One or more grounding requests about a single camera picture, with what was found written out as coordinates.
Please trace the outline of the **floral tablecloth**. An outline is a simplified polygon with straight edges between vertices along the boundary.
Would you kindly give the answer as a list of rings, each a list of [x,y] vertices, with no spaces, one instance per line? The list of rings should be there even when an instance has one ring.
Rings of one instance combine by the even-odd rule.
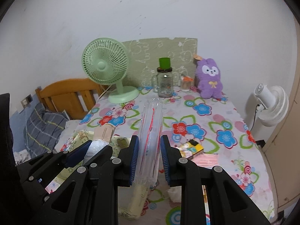
[[[105,123],[115,126],[114,135],[130,138],[139,133],[144,104],[157,94],[150,87],[139,88],[139,96],[130,102],[112,104],[102,97],[80,119],[74,128],[67,128],[55,149],[81,130],[93,131]],[[163,134],[173,147],[191,139],[203,147],[202,153],[217,154],[221,166],[252,199],[268,220],[275,218],[275,205],[270,178],[263,156],[255,140],[226,96],[205,100],[195,87],[189,92],[176,89],[170,98],[162,100]],[[167,190],[164,169],[159,169],[158,181],[150,187],[144,214],[137,220],[119,217],[120,224],[179,224],[180,204],[174,203]]]

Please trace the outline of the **glass jar green lid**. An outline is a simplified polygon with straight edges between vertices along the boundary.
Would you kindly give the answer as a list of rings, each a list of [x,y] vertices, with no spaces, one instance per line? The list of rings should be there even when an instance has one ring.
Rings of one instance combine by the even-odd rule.
[[[169,57],[159,58],[157,74],[151,78],[154,92],[161,98],[170,98],[173,95],[173,75]]]

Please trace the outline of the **clear plastic bag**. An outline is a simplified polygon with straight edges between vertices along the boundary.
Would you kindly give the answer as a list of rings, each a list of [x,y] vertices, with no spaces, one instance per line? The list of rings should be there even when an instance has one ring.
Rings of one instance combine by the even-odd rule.
[[[162,136],[163,106],[158,98],[144,104],[141,126],[138,133],[138,159],[134,182],[147,187],[154,186],[158,179],[160,139]]]

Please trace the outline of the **white crumpled cloth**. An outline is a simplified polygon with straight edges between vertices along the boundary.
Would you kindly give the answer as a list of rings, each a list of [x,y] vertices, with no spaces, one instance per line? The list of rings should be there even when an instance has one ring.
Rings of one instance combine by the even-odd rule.
[[[19,152],[13,152],[13,155],[14,155],[14,160],[16,165],[20,165],[31,159],[31,156],[26,149],[23,149],[22,151]]]

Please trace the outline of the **yellow cartoon tissue pack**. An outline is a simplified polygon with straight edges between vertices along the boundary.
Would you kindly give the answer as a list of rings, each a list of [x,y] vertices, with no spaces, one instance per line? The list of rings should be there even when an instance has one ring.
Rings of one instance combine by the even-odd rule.
[[[181,156],[187,159],[192,159],[194,156],[197,156],[204,151],[204,147],[194,139],[191,139],[176,148],[180,151]]]

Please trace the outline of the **wall power outlet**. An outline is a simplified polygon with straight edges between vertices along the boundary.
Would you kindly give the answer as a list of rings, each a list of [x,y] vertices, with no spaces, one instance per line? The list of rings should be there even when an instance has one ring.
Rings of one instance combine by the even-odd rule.
[[[25,109],[31,105],[31,102],[33,101],[33,97],[31,94],[29,94],[27,97],[25,97],[22,101],[22,107]]]

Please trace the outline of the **purple plush bunny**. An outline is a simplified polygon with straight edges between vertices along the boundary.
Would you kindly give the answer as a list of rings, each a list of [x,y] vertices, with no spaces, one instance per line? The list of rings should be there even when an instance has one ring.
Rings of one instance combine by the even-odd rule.
[[[195,76],[200,96],[203,99],[221,99],[223,84],[216,62],[212,58],[204,59],[198,55],[195,55],[194,59],[197,64]]]

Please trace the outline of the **cotton swab jar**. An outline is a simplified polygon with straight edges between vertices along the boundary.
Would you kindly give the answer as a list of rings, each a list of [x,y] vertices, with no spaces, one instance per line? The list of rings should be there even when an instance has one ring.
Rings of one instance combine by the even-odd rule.
[[[193,84],[194,84],[193,78],[189,76],[181,75],[181,85],[180,85],[181,91],[189,92]]]

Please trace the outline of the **pink paper packet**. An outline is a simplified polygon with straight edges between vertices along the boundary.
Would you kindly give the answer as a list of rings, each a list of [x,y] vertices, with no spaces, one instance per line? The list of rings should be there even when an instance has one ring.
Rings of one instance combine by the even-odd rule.
[[[217,154],[201,153],[193,157],[191,161],[193,161],[199,167],[204,167],[209,169],[219,165]]]

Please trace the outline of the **green patterned backboard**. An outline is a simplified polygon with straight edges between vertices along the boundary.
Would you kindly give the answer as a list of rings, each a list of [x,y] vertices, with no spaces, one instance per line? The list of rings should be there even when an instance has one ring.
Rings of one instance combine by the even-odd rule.
[[[124,42],[129,56],[127,75],[123,85],[146,87],[152,85],[159,59],[170,58],[174,86],[180,85],[181,75],[195,77],[196,38],[151,38]]]

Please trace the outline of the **yellow patterned fabric box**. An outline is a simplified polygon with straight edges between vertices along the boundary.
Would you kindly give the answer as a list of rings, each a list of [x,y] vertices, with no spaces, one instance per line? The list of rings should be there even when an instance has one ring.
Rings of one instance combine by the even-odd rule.
[[[81,130],[73,135],[72,138],[61,147],[61,151],[79,147],[87,140],[93,139],[94,132]],[[112,147],[112,158],[117,158],[119,152],[129,147],[130,138],[113,135],[109,146]],[[76,170],[83,165],[83,160],[73,168],[63,169],[51,182],[46,186],[46,191],[52,193]],[[131,187],[120,187],[118,189],[118,214],[128,220],[137,220],[144,214],[143,209],[147,206],[147,196],[149,188],[146,186],[133,183]]]

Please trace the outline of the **grey plaid pillow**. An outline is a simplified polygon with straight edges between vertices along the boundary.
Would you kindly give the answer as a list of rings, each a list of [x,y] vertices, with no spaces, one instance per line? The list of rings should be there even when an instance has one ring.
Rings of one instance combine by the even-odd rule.
[[[52,151],[65,129],[68,115],[52,112],[38,103],[29,116],[24,128],[25,147],[31,158]]]

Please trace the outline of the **green desk fan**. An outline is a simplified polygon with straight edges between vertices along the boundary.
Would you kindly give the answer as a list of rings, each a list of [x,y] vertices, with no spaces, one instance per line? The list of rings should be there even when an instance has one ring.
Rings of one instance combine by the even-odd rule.
[[[129,68],[129,56],[123,43],[111,38],[98,38],[90,42],[81,57],[86,75],[100,85],[115,85],[108,100],[112,104],[130,102],[138,97],[134,86],[124,86],[122,81]]]

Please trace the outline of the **white standing fan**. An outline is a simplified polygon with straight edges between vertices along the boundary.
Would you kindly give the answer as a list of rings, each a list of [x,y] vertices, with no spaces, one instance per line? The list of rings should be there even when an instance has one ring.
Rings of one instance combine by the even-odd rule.
[[[268,87],[259,83],[254,89],[254,96],[259,103],[255,108],[251,130],[257,119],[265,127],[276,126],[284,119],[289,107],[289,98],[281,86]]]

